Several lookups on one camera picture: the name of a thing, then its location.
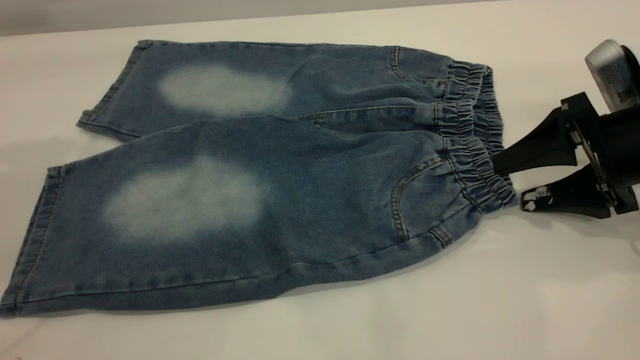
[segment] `white backdrop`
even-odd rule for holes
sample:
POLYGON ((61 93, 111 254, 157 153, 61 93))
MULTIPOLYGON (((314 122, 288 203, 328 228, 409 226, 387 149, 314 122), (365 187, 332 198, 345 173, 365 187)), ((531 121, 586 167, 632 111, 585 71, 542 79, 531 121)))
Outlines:
POLYGON ((0 0, 0 36, 490 0, 0 0))

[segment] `bleached spot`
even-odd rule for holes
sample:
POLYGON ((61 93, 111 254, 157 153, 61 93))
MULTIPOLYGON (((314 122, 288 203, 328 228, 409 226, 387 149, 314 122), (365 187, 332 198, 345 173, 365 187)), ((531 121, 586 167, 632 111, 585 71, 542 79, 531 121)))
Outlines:
POLYGON ((235 117, 282 110, 291 89, 286 79, 238 72, 221 65, 188 65, 167 73, 160 93, 174 107, 235 117))
POLYGON ((130 239, 188 240, 205 229, 254 224, 266 187, 239 167, 206 157, 123 184, 104 217, 130 239))
POLYGON ((541 197, 549 196, 551 193, 546 186, 539 186, 534 191, 524 195, 524 200, 538 200, 541 197))

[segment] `white surface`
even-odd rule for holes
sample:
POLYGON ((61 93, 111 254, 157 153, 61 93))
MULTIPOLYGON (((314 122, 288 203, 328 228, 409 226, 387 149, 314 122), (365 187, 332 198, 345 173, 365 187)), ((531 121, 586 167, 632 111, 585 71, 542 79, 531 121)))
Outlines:
MULTIPOLYGON (((579 4, 516 0, 0 38, 0 287, 45 168, 117 144, 74 124, 139 39, 398 44, 485 63, 511 145, 583 90, 606 112, 583 62, 602 40, 640 53, 636 0, 579 4)), ((524 190, 576 169, 513 179, 524 190)), ((435 258, 369 281, 200 310, 0 320, 0 357, 640 359, 639 218, 504 210, 435 258)))
POLYGON ((0 35, 491 0, 0 0, 0 35))

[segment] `seam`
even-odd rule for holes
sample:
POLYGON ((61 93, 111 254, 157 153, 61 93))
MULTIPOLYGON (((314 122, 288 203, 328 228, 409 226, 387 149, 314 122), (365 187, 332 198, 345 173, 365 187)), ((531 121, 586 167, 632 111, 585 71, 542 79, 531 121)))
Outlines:
POLYGON ((429 50, 425 50, 425 49, 417 49, 417 48, 414 48, 414 47, 409 47, 409 50, 410 51, 418 51, 420 53, 428 53, 428 54, 439 55, 437 53, 434 53, 433 51, 429 51, 429 50))
POLYGON ((131 53, 131 55, 129 55, 129 59, 125 64, 124 69, 122 69, 122 72, 120 73, 118 78, 116 78, 116 81, 109 87, 109 90, 107 90, 106 94, 104 94, 100 102, 98 102, 98 105, 94 106, 93 109, 89 110, 91 115, 87 118, 86 124, 90 124, 89 120, 94 115, 104 110, 104 108, 109 103, 111 103, 113 96, 118 92, 118 90, 124 84, 124 82, 127 81, 127 78, 129 78, 129 75, 131 75, 131 73, 135 69, 136 65, 138 64, 138 61, 142 57, 142 54, 145 52, 145 50, 149 48, 149 46, 150 46, 149 43, 145 44, 144 47, 138 44, 133 49, 133 52, 131 53))
POLYGON ((418 109, 430 109, 431 106, 413 106, 413 105, 382 105, 382 106, 370 106, 367 108, 353 108, 353 109, 341 109, 341 110, 329 110, 329 111, 321 111, 319 113, 309 113, 304 115, 299 115, 295 117, 296 119, 325 119, 331 114, 334 113, 345 113, 351 111, 368 111, 368 110, 380 110, 380 109, 401 109, 401 108, 418 108, 418 109))
MULTIPOLYGON (((105 291, 105 292, 93 292, 93 293, 70 293, 70 294, 64 294, 64 295, 58 295, 58 296, 53 296, 53 297, 47 297, 47 298, 42 298, 42 299, 33 299, 33 300, 26 300, 26 301, 21 301, 20 304, 30 304, 30 303, 34 303, 34 302, 43 302, 43 301, 48 301, 48 300, 54 300, 54 299, 59 299, 62 297, 70 297, 70 296, 85 296, 85 295, 110 295, 110 294, 119 294, 119 293, 137 293, 137 292, 143 292, 143 291, 155 291, 155 290, 164 290, 164 289, 172 289, 172 288, 183 288, 186 286, 196 286, 196 285, 207 285, 207 284, 221 284, 221 283, 225 283, 225 282, 237 282, 237 281, 250 281, 250 280, 256 280, 256 279, 260 279, 263 277, 271 277, 271 276, 278 276, 284 272, 289 271, 289 269, 291 269, 292 266, 295 265, 310 265, 310 266, 328 266, 328 265, 335 265, 338 263, 342 263, 345 261, 353 261, 356 258, 360 258, 362 256, 371 256, 373 254, 376 254, 378 252, 381 251, 385 251, 388 249, 392 249, 394 247, 399 247, 400 244, 395 243, 393 245, 389 245, 387 247, 383 247, 381 249, 378 250, 374 250, 371 252, 367 252, 365 254, 359 254, 359 255, 355 255, 352 256, 350 258, 346 258, 346 259, 340 259, 337 261, 332 261, 330 263, 317 263, 317 264, 312 264, 312 263, 305 263, 302 261, 297 261, 294 263, 291 263, 289 265, 287 265, 285 268, 271 273, 271 274, 265 274, 265 275, 259 275, 259 276, 253 276, 253 277, 244 277, 242 279, 233 279, 233 280, 220 280, 220 281, 199 281, 199 282, 192 282, 189 284, 180 284, 180 285, 171 285, 171 286, 162 286, 162 287, 158 287, 158 288, 145 288, 145 289, 139 289, 139 290, 122 290, 122 291, 105 291)), ((5 306, 8 304, 12 304, 11 302, 2 302, 0 303, 0 306, 5 306)))
MULTIPOLYGON (((478 210, 471 202, 469 202, 468 205, 471 205, 474 210, 478 210)), ((409 240, 417 239, 418 237, 424 236, 425 234, 432 234, 432 235, 436 236, 434 231, 436 231, 436 229, 439 229, 441 233, 438 235, 438 237, 439 237, 438 239, 441 240, 441 241, 449 241, 449 245, 450 245, 454 241, 453 240, 453 236, 451 236, 449 234, 449 232, 444 227, 442 227, 442 224, 448 222, 452 217, 455 217, 457 214, 459 214, 460 212, 464 211, 466 208, 467 208, 467 205, 463 206, 462 208, 460 208, 459 210, 457 210, 456 212, 454 212, 453 214, 451 214, 447 218, 443 219, 438 225, 432 227, 429 230, 426 230, 426 231, 423 231, 423 232, 421 232, 419 234, 414 235, 409 240)))
POLYGON ((125 131, 114 129, 113 127, 111 127, 109 125, 94 124, 94 123, 89 123, 89 122, 82 121, 82 120, 78 120, 78 122, 84 124, 84 128, 85 129, 87 128, 87 126, 105 127, 105 128, 107 128, 107 129, 109 129, 109 130, 111 130, 113 132, 120 133, 120 134, 123 134, 123 135, 133 136, 135 138, 141 138, 142 137, 141 135, 136 135, 136 134, 127 133, 125 131))
POLYGON ((390 66, 391 66, 391 70, 394 72, 394 74, 397 77, 399 77, 401 79, 404 79, 404 78, 406 78, 406 75, 402 72, 402 70, 400 70, 400 65, 398 64, 399 53, 400 53, 400 47, 399 46, 392 46, 391 47, 390 66))
MULTIPOLYGON (((333 45, 328 43, 302 44, 302 43, 274 43, 274 42, 248 42, 248 41, 217 41, 217 42, 175 42, 164 40, 149 40, 154 45, 170 45, 170 46, 214 46, 214 45, 256 45, 256 46, 274 46, 274 47, 316 47, 322 45, 333 45)), ((375 45, 345 45, 355 47, 377 47, 375 45)))
POLYGON ((453 60, 451 62, 451 64, 449 65, 449 72, 447 73, 447 79, 444 81, 444 86, 443 86, 443 90, 442 90, 442 99, 444 99, 445 95, 448 94, 449 91, 449 82, 451 81, 451 78, 453 77, 453 65, 456 64, 456 60, 453 60))
POLYGON ((435 232, 435 228, 429 231, 429 233, 431 233, 433 236, 435 236, 436 239, 438 239, 443 249, 447 247, 446 242, 440 237, 440 235, 438 235, 438 233, 435 232))
POLYGON ((36 251, 36 258, 33 260, 33 263, 31 264, 31 268, 29 268, 29 271, 27 271, 27 274, 22 279, 22 282, 20 282, 20 285, 18 286, 18 290, 16 290, 15 292, 15 297, 13 298, 13 315, 18 315, 18 298, 20 297, 20 293, 22 293, 24 284, 27 282, 27 279, 29 279, 29 276, 33 272, 33 269, 36 267, 38 260, 40 260, 42 248, 44 247, 44 243, 47 238, 49 225, 51 224, 51 218, 53 218, 53 214, 56 211, 56 204, 58 203, 58 194, 60 193, 60 188, 62 187, 62 166, 58 166, 58 174, 60 175, 59 177, 60 180, 59 180, 59 183, 57 184, 56 195, 53 198, 53 204, 51 204, 51 213, 49 214, 49 219, 47 219, 47 225, 45 226, 44 232, 42 234, 42 241, 40 242, 40 246, 36 251))
POLYGON ((18 271, 18 269, 20 268, 20 265, 24 260, 25 252, 29 248, 31 233, 33 232, 33 226, 35 225, 35 222, 38 218, 38 214, 40 213, 40 208, 42 207, 42 197, 44 196, 44 192, 45 192, 45 187, 43 186, 42 190, 40 191, 40 196, 38 196, 38 202, 36 203, 36 206, 33 209, 33 215, 31 216, 31 219, 29 219, 29 226, 27 228, 26 234, 24 235, 24 242, 22 247, 20 248, 18 259, 16 260, 15 266, 13 267, 13 272, 11 274, 11 277, 13 277, 15 273, 18 271))
POLYGON ((391 193, 390 206, 392 208, 391 214, 394 219, 394 225, 396 227, 396 231, 399 233, 401 237, 400 242, 406 242, 407 240, 409 240, 409 232, 404 223, 402 211, 400 210, 400 198, 402 196, 402 192, 404 191, 406 186, 416 177, 422 175, 426 171, 431 170, 432 168, 435 168, 443 163, 444 163, 444 160, 440 157, 431 158, 427 161, 422 162, 420 165, 413 167, 413 168, 419 168, 419 170, 416 171, 416 173, 410 175, 404 180, 400 180, 399 185, 398 183, 396 183, 396 187, 394 188, 394 191, 392 191, 391 193))

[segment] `denim fabric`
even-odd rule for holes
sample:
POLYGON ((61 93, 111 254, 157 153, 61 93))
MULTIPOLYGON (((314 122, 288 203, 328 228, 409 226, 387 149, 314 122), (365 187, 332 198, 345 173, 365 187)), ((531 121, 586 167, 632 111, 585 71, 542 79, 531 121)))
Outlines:
POLYGON ((127 143, 48 170, 0 316, 366 279, 517 203, 491 70, 414 49, 141 42, 79 124, 127 143))
POLYGON ((458 100, 466 71, 487 68, 398 46, 144 40, 77 125, 129 141, 200 120, 422 106, 458 100))

